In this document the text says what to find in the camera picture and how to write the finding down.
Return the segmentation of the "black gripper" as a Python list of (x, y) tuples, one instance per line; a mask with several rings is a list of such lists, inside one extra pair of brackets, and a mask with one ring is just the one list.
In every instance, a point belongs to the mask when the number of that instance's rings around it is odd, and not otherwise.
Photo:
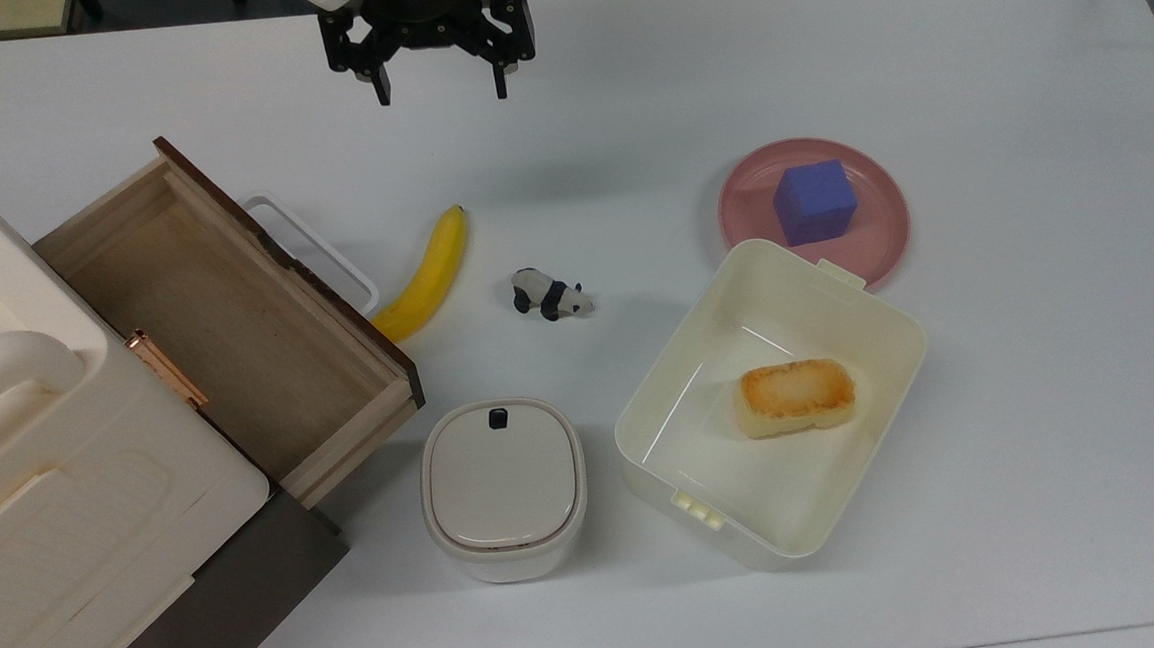
[[(370, 28), (353, 42), (354, 17)], [(349, 0), (346, 13), (320, 14), (329, 69), (369, 84), (381, 106), (391, 103), (388, 58), (400, 48), (493, 52), (496, 96), (508, 97), (507, 77), (535, 56), (529, 0)]]

